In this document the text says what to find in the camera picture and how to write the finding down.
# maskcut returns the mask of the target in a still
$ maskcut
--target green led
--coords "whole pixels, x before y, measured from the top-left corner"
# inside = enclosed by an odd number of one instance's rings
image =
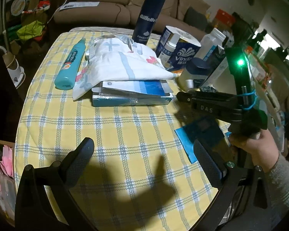
[[[239,66],[244,65],[244,60],[243,60],[243,59],[238,60],[238,61],[237,61],[237,64],[238,64]]]

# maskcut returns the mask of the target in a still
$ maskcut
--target blue rubber band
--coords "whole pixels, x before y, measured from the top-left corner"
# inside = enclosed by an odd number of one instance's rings
[[[243,110],[250,110],[251,108],[253,108],[255,105],[256,105],[256,102],[257,102],[257,94],[256,94],[256,90],[250,92],[250,93],[245,93],[245,94],[242,94],[242,95],[237,95],[237,96],[247,96],[247,95],[254,95],[255,96],[255,99],[254,99],[254,103],[252,105],[250,105],[248,108],[244,108],[242,107],[241,105],[241,108]]]

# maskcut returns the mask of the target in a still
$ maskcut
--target red box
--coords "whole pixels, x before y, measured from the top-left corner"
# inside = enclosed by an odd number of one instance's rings
[[[229,27],[231,27],[235,23],[235,18],[221,9],[217,11],[215,18]]]

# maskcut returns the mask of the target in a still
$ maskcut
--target hand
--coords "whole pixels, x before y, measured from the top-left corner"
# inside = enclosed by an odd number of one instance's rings
[[[265,173],[269,172],[278,160],[279,151],[269,130],[261,129],[257,140],[231,134],[229,141],[232,145],[250,153],[253,164],[260,165]]]

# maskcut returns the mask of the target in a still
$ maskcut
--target dark gray pillow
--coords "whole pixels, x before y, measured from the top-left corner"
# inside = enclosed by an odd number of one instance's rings
[[[206,16],[197,12],[192,7],[188,8],[184,16],[183,22],[187,23],[190,26],[196,27],[202,31],[206,29],[206,26],[208,24]]]

